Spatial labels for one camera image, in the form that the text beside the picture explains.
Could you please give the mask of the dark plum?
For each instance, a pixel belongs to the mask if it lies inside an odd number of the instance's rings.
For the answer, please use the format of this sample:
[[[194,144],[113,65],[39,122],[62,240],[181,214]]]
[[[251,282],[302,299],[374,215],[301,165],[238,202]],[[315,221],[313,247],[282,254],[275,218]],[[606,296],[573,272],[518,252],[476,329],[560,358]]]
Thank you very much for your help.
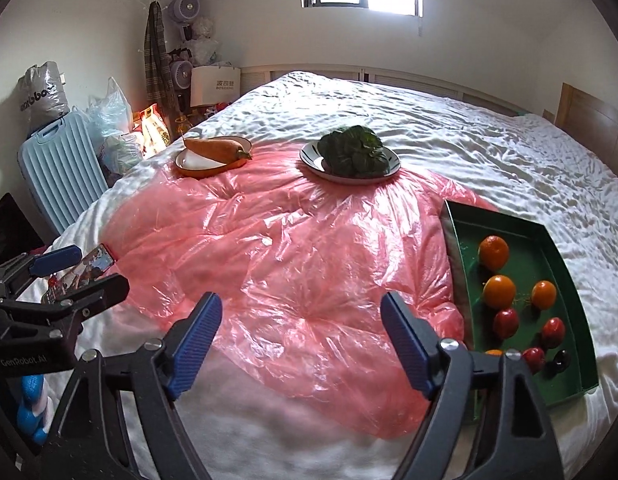
[[[560,349],[555,353],[555,356],[551,362],[552,370],[555,374],[563,373],[570,367],[571,354],[566,349]]]

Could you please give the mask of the bumpy orange mandarin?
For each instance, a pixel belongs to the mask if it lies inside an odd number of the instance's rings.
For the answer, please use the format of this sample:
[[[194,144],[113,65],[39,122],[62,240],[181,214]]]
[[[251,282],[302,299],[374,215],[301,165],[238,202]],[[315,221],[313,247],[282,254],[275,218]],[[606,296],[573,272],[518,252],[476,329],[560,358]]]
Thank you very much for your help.
[[[502,237],[489,235],[478,246],[478,262],[495,273],[506,265],[510,258],[510,247]]]

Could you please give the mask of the blue white object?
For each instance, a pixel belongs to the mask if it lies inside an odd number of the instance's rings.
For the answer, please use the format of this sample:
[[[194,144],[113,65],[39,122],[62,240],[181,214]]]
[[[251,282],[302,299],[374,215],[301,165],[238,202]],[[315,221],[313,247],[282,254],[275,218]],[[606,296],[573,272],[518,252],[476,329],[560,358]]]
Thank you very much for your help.
[[[21,401],[18,404],[16,422],[18,429],[36,445],[47,441],[53,418],[48,384],[44,375],[21,378]]]

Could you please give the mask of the light blue folding board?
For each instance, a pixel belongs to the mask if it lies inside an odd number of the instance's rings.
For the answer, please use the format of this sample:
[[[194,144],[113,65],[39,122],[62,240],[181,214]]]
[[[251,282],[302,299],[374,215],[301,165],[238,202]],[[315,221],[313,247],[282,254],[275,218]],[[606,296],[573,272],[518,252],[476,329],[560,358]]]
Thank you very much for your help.
[[[35,203],[58,235],[108,189],[84,116],[73,110],[30,135],[18,166]]]

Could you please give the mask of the red plum near gripper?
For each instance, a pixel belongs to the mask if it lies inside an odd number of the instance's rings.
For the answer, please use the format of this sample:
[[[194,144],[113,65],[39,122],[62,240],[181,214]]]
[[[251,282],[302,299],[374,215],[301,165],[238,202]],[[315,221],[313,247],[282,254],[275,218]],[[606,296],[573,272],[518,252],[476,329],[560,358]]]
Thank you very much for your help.
[[[549,318],[542,327],[541,340],[545,348],[553,349],[563,344],[566,337],[566,325],[561,318]]]

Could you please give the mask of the green rectangular tray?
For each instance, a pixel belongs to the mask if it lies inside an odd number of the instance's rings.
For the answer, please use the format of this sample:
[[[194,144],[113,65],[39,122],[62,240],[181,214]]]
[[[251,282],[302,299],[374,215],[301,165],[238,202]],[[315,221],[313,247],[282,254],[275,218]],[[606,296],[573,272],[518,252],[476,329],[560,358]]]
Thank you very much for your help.
[[[447,200],[440,212],[453,282],[453,300],[463,315],[464,340],[469,349],[540,347],[545,352],[544,370],[534,381],[549,408],[577,399],[598,386],[597,365],[591,332],[574,281],[545,226],[537,222]],[[501,340],[492,330],[495,310],[482,301],[484,284],[494,273],[478,262],[478,246],[489,235],[502,237],[510,258],[499,271],[516,285],[512,304],[519,316],[518,331]],[[541,311],[530,304],[533,285],[550,281],[557,289],[551,309]],[[566,337],[557,348],[545,348],[541,330],[557,316],[566,325]],[[552,360],[560,349],[571,354],[570,367],[555,374]]]

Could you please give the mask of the small orange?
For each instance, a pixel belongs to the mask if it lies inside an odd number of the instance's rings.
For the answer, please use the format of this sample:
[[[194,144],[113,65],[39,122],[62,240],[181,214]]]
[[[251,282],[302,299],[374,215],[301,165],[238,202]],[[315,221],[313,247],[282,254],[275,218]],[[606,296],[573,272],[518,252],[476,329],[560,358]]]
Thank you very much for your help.
[[[530,304],[538,310],[546,311],[554,306],[557,299],[557,289],[550,281],[539,281],[533,285],[530,294]]]

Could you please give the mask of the smooth orange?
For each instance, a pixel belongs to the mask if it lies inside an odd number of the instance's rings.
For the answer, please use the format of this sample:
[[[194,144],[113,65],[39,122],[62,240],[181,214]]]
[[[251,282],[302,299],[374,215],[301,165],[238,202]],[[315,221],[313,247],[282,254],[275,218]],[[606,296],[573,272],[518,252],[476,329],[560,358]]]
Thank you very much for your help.
[[[516,285],[505,275],[493,275],[484,284],[482,289],[482,301],[484,304],[495,310],[503,310],[509,308],[515,299]]]

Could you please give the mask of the clear plastic bag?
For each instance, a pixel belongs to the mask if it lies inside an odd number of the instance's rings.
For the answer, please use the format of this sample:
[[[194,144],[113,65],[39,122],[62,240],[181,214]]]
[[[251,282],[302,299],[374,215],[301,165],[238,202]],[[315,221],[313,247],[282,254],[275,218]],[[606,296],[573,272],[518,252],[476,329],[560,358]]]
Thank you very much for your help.
[[[96,158],[109,174],[124,176],[142,160],[140,144],[132,132],[132,110],[114,77],[108,78],[103,98],[90,96],[86,115]]]

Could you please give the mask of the silver grey bag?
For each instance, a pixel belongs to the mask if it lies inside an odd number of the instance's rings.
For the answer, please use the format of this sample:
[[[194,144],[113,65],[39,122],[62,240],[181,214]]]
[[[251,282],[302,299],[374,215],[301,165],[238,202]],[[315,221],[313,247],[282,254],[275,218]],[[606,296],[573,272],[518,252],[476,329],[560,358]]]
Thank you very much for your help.
[[[27,133],[47,127],[70,112],[58,64],[30,66],[16,85]]]

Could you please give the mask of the orange snack bag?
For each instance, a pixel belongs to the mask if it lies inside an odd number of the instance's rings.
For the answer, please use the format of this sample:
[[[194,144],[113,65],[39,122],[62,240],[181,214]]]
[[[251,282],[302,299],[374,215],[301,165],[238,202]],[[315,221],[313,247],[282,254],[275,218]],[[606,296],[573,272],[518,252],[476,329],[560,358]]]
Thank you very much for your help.
[[[132,119],[134,120],[132,133],[143,159],[157,155],[170,144],[169,131],[156,103],[134,112]]]

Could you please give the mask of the orange rimmed plate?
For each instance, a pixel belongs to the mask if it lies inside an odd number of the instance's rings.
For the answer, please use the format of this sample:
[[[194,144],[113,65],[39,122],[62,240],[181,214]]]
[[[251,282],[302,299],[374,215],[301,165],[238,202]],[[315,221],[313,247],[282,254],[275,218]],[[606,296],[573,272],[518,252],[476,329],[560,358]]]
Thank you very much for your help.
[[[242,136],[217,136],[217,138],[205,138],[208,139],[231,139],[237,141],[251,153],[253,144]],[[202,179],[206,177],[214,176],[215,174],[221,174],[221,172],[228,171],[230,169],[236,169],[244,166],[251,159],[242,159],[232,164],[223,164],[222,162],[216,162],[206,157],[196,155],[192,151],[188,150],[185,145],[177,155],[173,163],[175,168],[178,169],[183,176],[192,177],[196,179]]]

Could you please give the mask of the carrot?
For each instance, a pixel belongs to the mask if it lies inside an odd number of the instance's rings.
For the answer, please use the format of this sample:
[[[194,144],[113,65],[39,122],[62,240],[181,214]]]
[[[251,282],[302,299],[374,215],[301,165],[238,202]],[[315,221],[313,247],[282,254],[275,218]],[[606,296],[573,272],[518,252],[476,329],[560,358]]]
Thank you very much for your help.
[[[184,140],[185,147],[196,155],[232,164],[242,159],[251,159],[251,153],[243,145],[231,139],[194,139]]]

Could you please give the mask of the plaid scarf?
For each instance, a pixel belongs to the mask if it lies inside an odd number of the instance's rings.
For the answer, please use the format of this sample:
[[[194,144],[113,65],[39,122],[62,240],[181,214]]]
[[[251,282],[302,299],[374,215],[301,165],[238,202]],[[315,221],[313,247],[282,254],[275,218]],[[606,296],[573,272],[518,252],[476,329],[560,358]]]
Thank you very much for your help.
[[[166,122],[169,136],[177,137],[175,120],[180,117],[180,108],[173,86],[170,58],[166,50],[163,10],[158,1],[149,5],[144,33],[144,78],[146,97],[150,104],[156,104],[158,113]]]

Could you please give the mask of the pink plastic sheet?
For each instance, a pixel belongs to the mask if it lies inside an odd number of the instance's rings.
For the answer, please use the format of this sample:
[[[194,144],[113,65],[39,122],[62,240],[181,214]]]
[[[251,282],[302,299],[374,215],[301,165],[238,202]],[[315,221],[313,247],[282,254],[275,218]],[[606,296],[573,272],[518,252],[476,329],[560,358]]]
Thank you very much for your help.
[[[127,191],[101,238],[129,304],[168,327],[214,292],[216,348],[246,374],[347,428],[409,434],[427,402],[405,377],[379,304],[399,292],[440,336],[462,338],[439,214],[446,200],[484,200],[425,169],[338,185],[303,169],[295,144],[260,144],[253,155],[202,180],[166,165]]]

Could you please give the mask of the white paper bag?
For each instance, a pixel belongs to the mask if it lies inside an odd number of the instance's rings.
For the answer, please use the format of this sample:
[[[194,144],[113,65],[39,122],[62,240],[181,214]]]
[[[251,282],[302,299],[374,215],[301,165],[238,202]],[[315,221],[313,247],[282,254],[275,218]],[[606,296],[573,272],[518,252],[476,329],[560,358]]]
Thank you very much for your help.
[[[241,70],[233,66],[198,66],[191,74],[192,107],[232,103],[241,93]]]

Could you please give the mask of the white oval plate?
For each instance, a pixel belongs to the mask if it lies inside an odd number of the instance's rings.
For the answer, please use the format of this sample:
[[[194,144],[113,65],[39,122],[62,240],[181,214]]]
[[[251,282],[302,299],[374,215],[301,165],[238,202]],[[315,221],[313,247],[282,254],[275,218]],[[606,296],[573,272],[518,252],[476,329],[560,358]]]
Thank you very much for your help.
[[[330,182],[347,185],[366,185],[385,182],[396,177],[401,162],[389,148],[363,154],[343,153],[327,150],[327,156],[320,151],[319,141],[310,141],[299,151],[300,161],[316,176]]]

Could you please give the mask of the small white fan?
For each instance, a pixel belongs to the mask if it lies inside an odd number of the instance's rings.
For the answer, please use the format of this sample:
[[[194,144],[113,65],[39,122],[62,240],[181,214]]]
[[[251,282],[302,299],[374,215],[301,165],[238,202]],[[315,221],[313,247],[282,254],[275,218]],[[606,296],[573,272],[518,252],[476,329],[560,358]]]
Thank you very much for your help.
[[[201,11],[201,3],[199,0],[172,0],[167,10],[175,23],[190,24],[197,19]]]

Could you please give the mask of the green leafy vegetable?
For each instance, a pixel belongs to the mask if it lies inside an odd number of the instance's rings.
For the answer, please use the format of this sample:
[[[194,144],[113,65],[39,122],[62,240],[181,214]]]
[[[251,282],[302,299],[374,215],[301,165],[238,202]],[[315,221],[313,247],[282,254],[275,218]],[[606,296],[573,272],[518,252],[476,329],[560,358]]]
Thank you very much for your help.
[[[384,144],[364,126],[339,128],[318,140],[318,153],[331,174],[344,178],[376,178],[387,174]]]

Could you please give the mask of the wooden headboard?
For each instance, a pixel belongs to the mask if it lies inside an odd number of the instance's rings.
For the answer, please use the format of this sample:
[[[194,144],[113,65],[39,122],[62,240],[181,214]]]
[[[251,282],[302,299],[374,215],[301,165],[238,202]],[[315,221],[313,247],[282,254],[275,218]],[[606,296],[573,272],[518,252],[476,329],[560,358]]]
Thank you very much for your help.
[[[618,110],[562,84],[554,125],[594,153],[618,177]]]

